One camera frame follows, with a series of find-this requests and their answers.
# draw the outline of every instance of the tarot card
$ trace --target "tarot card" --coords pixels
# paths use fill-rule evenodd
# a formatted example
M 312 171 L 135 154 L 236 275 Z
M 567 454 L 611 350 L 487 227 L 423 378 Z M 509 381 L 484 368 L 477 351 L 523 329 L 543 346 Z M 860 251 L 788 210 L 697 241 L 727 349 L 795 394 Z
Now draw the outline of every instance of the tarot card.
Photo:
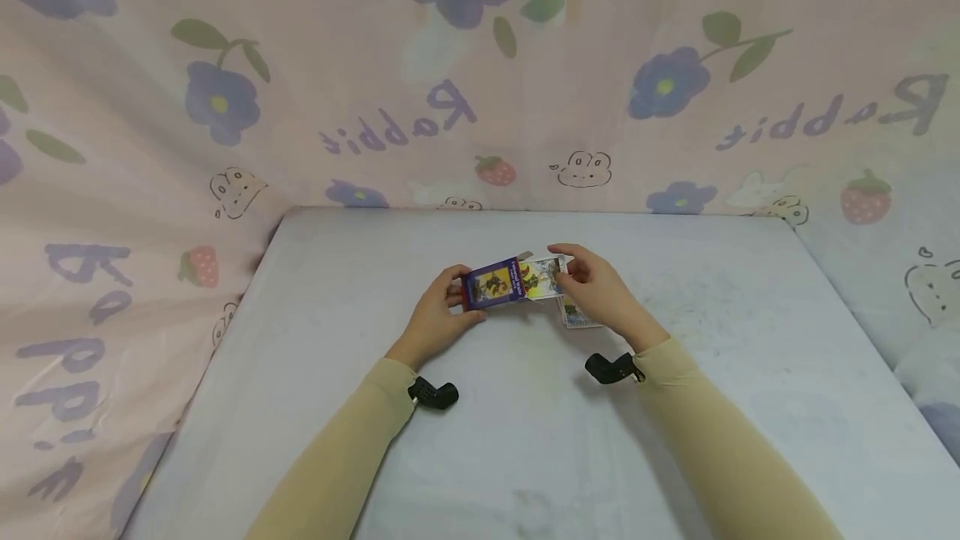
M 563 324 L 569 329 L 576 328 L 601 328 L 602 325 L 593 321 L 587 315 L 580 311 L 573 300 L 566 294 L 558 296 L 557 305 L 560 305 L 560 313 L 563 316 Z
M 522 300 L 526 296 L 517 257 L 474 269 L 462 276 L 461 281 L 463 311 L 475 311 L 478 308 Z
M 530 300 L 555 298 L 563 294 L 557 285 L 557 274 L 567 271 L 567 262 L 563 257 L 535 258 L 520 262 L 520 279 L 523 290 Z

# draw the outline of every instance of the bed sheet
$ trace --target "bed sheet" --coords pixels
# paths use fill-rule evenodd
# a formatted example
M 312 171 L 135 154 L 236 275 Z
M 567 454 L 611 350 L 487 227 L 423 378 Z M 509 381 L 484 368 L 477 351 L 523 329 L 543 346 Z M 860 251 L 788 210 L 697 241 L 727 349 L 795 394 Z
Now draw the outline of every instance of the bed sheet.
M 847 540 L 955 538 L 960 470 L 789 226 L 611 213 L 285 217 L 125 538 L 241 538 L 450 263 L 590 246 L 821 498 Z M 710 538 L 631 382 L 554 305 L 505 307 L 422 371 L 455 382 L 392 445 L 354 537 Z

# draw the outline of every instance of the arm sleeve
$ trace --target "arm sleeve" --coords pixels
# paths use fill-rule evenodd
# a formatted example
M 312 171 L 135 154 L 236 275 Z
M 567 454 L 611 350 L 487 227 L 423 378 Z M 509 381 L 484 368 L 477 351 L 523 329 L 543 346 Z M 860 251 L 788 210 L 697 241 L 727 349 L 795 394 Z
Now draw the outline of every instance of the arm sleeve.
M 842 539 L 813 492 L 680 342 L 633 363 L 657 423 L 717 540 Z
M 348 540 L 387 446 L 413 413 L 407 388 L 416 380 L 381 358 L 273 490 L 247 540 Z

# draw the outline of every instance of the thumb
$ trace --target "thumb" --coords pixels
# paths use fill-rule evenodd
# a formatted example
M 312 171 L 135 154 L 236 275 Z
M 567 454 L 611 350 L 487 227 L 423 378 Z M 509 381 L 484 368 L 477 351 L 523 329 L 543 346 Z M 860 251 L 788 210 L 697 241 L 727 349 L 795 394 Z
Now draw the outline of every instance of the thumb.
M 485 319 L 487 319 L 486 311 L 467 311 L 456 315 L 457 325 L 464 332 Z

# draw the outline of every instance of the finger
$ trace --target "finger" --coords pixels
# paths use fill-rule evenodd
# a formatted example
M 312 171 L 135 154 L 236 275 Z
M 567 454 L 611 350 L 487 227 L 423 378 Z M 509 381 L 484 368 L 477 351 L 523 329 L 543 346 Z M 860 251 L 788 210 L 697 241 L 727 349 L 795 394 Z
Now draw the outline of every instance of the finger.
M 568 257 L 581 258 L 581 260 L 584 262 L 588 262 L 590 256 L 593 255 L 592 252 L 588 251 L 586 248 L 583 248 L 583 246 L 580 244 L 550 244 L 546 247 L 546 249 L 555 255 L 567 255 Z
M 434 292 L 447 293 L 447 288 L 453 285 L 453 281 L 459 279 L 463 275 L 470 273 L 472 269 L 463 264 L 458 264 L 458 266 L 450 266 L 446 269 L 443 269 L 440 272 L 440 275 L 437 275 L 437 279 L 433 281 L 430 285 L 430 289 Z
M 579 293 L 580 287 L 583 285 L 579 280 L 569 273 L 563 273 L 563 271 L 554 277 L 557 280 L 557 286 L 563 290 L 564 294 L 569 294 L 576 298 L 576 294 Z
M 459 315 L 454 315 L 454 320 L 457 322 L 457 325 L 460 327 L 461 332 L 466 332 L 468 329 L 472 328 L 476 324 L 479 324 L 481 321 L 487 319 L 486 311 L 467 311 L 460 313 Z
M 567 262 L 567 273 L 577 276 L 579 273 L 589 273 L 589 267 L 583 261 L 580 261 L 579 258 L 574 258 L 573 261 Z

